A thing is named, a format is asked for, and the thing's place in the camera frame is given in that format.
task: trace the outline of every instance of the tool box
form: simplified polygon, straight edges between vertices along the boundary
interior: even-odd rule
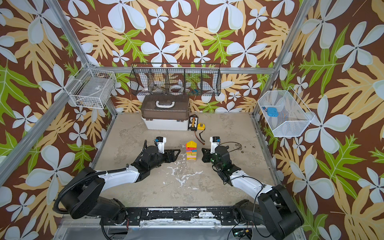
[[[188,130],[188,95],[148,95],[141,105],[142,119],[148,129]]]

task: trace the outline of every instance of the floral wallpaper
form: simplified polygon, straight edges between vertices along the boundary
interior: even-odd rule
[[[80,67],[43,0],[0,0],[0,162],[61,95]],[[0,239],[51,239],[53,199],[89,166],[105,136],[107,110],[69,102],[0,187]]]
[[[273,67],[302,1],[59,1],[89,61],[96,66],[207,63]],[[117,111],[140,111],[129,74],[117,74]],[[223,75],[220,96],[191,97],[192,112],[252,112],[268,75]]]
[[[260,118],[307,239],[383,239],[383,22],[381,0],[317,1],[272,87],[293,87],[316,119],[277,138]]]

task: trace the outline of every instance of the electrical wire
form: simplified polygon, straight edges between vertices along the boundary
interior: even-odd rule
[[[66,186],[60,193],[59,195],[57,196],[56,200],[55,200],[55,203],[53,204],[53,211],[55,211],[56,213],[58,214],[69,214],[69,212],[67,210],[60,210],[59,209],[59,203],[61,201],[61,199],[63,198],[63,196],[69,192],[70,190],[74,189],[77,185],[80,185],[84,182],[86,182],[87,180],[91,179],[91,178],[94,178],[98,175],[103,175],[103,174],[107,174],[107,173],[114,173],[114,172],[122,172],[122,171],[125,171],[127,170],[126,167],[124,168],[120,168],[120,169],[115,169],[115,170],[110,170],[110,171],[101,171],[101,172],[95,172],[95,173],[92,173],[90,175],[87,175],[85,177],[83,177],[82,179],[78,180],[77,182],[74,182],[72,185],[70,186]]]
[[[249,178],[252,178],[253,180],[258,181],[258,182],[262,185],[262,188],[261,188],[260,191],[256,194],[255,200],[254,200],[254,202],[253,202],[253,213],[252,213],[252,217],[253,217],[253,224],[255,225],[256,231],[259,233],[260,236],[262,236],[262,237],[264,237],[264,238],[267,238],[267,237],[271,236],[271,234],[269,234],[268,236],[264,236],[264,235],[262,235],[262,234],[259,232],[259,230],[257,229],[257,227],[256,227],[256,223],[255,223],[255,222],[256,222],[256,221],[255,221],[255,205],[256,205],[256,199],[257,199],[257,196],[259,196],[259,194],[261,193],[261,191],[262,191],[263,188],[265,187],[265,185],[264,185],[261,181],[257,180],[257,179],[254,178],[254,177],[251,177],[251,176],[244,176],[244,175],[234,177],[234,178],[231,179],[231,181],[234,180],[234,179],[236,179],[236,178],[239,178],[239,177],[249,177]]]
[[[232,230],[235,228],[235,226],[233,226],[233,227],[231,228],[231,230],[229,230],[229,233],[228,233],[228,236],[227,236],[227,240],[229,239],[229,234],[232,232]]]
[[[201,134],[203,133],[203,131],[201,131],[201,133],[199,133],[199,136],[200,136],[201,141],[205,142],[205,140],[201,137]]]
[[[253,214],[252,214],[252,216],[253,216],[253,224],[255,225],[255,228],[256,228],[257,233],[258,233],[260,236],[262,236],[263,238],[268,238],[269,236],[271,236],[271,234],[269,234],[268,236],[264,236],[264,235],[262,235],[262,234],[259,232],[259,230],[257,229],[256,224],[255,224],[255,205],[256,205],[256,198],[257,198],[257,196],[260,194],[260,192],[263,190],[264,186],[265,186],[265,185],[263,184],[263,185],[262,185],[262,188],[260,189],[260,191],[257,193],[257,195],[256,195],[256,197],[255,197],[255,200],[254,200],[254,202],[253,202]]]
[[[220,144],[219,144],[219,146],[220,146],[220,145],[223,145],[223,144],[226,144],[226,143],[230,143],[230,142],[223,142],[223,143],[220,143]],[[238,142],[232,142],[232,143],[236,143],[236,144],[239,144],[239,145],[240,145],[240,147],[238,147],[238,148],[236,148],[236,149],[234,149],[234,150],[231,150],[231,151],[229,151],[229,152],[233,152],[233,151],[235,151],[235,150],[237,150],[237,149],[240,149],[240,148],[242,148],[242,145],[241,145],[240,143],[238,143]]]
[[[196,131],[194,131],[194,132],[195,132],[195,136],[196,136],[197,140],[198,140],[199,142],[201,142],[203,145],[205,145],[205,143],[203,143],[203,142],[197,137],[197,135],[196,135]]]
[[[101,217],[101,220],[100,220],[100,225],[101,225],[101,231],[103,232],[103,235],[106,239],[108,240],[112,240],[108,234],[105,232],[105,229],[104,229],[104,217]]]

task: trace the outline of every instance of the white handle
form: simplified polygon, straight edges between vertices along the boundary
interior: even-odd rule
[[[159,104],[159,101],[156,101],[156,106],[158,107],[158,108],[171,108],[171,107],[173,107],[175,105],[175,101],[172,101],[172,104],[171,105],[160,105]]]

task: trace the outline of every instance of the blue object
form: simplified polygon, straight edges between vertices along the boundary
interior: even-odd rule
[[[279,115],[276,108],[268,108],[266,112],[270,117],[277,117]]]

